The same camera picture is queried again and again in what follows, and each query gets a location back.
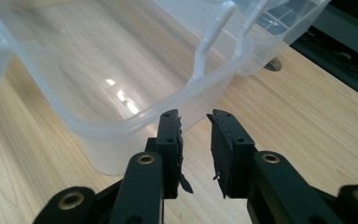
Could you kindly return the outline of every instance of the transparent storage box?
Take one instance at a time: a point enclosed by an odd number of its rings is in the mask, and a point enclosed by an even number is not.
[[[235,73],[302,35],[327,0],[0,0],[10,49],[101,172],[124,172],[177,108],[187,129]]]

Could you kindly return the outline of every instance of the wooden table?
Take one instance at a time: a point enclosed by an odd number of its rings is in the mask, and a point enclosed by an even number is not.
[[[337,195],[358,184],[358,93],[292,49],[280,72],[235,76],[217,108],[234,114],[259,150],[283,154],[314,187]],[[211,124],[184,133],[183,173],[194,194],[165,203],[165,223],[250,223],[245,200],[224,200],[213,181]],[[0,83],[0,223],[30,223],[72,186],[100,191],[102,175],[50,108],[17,57]]]

